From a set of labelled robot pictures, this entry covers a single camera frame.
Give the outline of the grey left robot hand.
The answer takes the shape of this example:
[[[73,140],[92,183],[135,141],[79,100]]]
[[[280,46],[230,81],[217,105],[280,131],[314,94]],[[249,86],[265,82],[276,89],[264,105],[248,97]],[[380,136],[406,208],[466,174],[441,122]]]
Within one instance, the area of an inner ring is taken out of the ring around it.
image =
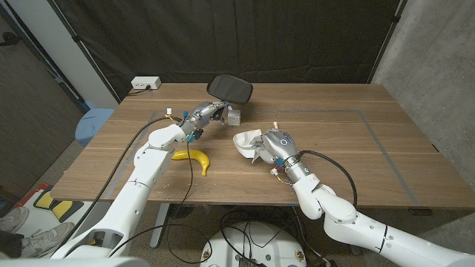
[[[225,124],[223,112],[228,110],[228,125],[240,124],[240,110],[233,109],[227,101],[203,102],[199,104],[189,115],[186,115],[178,126],[183,130],[187,142],[198,140],[203,128],[210,122],[217,121]]]

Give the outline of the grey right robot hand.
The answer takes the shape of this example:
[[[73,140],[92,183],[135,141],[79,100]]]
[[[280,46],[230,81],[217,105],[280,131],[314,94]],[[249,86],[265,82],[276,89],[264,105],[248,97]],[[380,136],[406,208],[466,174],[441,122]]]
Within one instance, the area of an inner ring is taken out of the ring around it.
[[[254,148],[254,159],[281,167],[292,182],[311,174],[311,171],[297,158],[294,140],[287,132],[272,128],[250,141]]]

